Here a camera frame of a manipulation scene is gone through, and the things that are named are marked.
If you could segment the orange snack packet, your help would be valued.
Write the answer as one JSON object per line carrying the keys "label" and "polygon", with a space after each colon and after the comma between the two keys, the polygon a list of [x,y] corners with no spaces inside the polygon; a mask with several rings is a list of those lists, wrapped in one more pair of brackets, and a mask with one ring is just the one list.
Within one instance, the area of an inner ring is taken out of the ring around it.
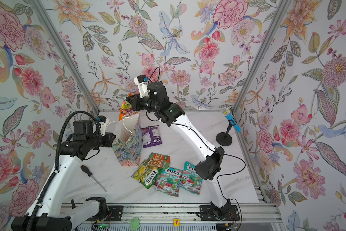
{"label": "orange snack packet", "polygon": [[124,100],[121,105],[120,113],[119,113],[119,121],[123,120],[125,117],[129,117],[134,115],[134,111],[132,110],[132,106],[129,102]]}

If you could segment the floral white paper bag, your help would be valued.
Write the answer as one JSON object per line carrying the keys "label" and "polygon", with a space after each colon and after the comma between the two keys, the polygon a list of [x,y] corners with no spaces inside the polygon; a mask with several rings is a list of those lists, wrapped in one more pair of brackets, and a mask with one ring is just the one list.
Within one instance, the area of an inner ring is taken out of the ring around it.
{"label": "floral white paper bag", "polygon": [[143,149],[143,135],[139,114],[120,120],[113,132],[116,139],[112,150],[122,167],[136,167],[140,164]]}

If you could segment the green noodle snack packet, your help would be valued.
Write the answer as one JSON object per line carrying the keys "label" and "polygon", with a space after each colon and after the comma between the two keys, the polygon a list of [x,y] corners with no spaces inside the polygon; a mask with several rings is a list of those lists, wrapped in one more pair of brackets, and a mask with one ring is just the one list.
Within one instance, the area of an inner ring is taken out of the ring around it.
{"label": "green noodle snack packet", "polygon": [[147,165],[152,167],[158,167],[161,169],[166,169],[170,165],[171,157],[167,155],[151,153],[147,159]]}

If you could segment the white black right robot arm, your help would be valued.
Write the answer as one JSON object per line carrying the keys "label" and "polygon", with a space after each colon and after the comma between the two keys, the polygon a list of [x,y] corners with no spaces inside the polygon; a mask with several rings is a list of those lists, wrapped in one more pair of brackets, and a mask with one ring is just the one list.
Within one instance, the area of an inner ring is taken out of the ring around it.
{"label": "white black right robot arm", "polygon": [[216,175],[221,171],[225,155],[222,147],[211,144],[190,122],[184,110],[176,103],[170,102],[165,86],[161,81],[151,82],[146,76],[134,78],[139,94],[129,96],[126,101],[135,112],[145,110],[154,113],[157,121],[176,131],[197,154],[200,162],[195,172],[206,181],[211,195],[213,215],[224,220],[229,213],[231,202],[225,199]]}

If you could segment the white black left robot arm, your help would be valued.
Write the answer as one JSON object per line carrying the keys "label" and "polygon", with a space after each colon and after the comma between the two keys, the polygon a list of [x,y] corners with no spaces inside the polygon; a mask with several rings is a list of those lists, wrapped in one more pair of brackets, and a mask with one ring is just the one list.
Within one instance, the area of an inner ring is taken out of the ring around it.
{"label": "white black left robot arm", "polygon": [[105,116],[73,122],[73,134],[63,141],[66,126],[76,111],[68,116],[60,131],[55,153],[54,167],[39,196],[21,217],[14,218],[14,231],[72,231],[86,220],[103,220],[110,210],[103,197],[91,197],[67,215],[61,214],[62,202],[76,171],[92,150],[110,148],[116,136],[107,132],[109,124]]}

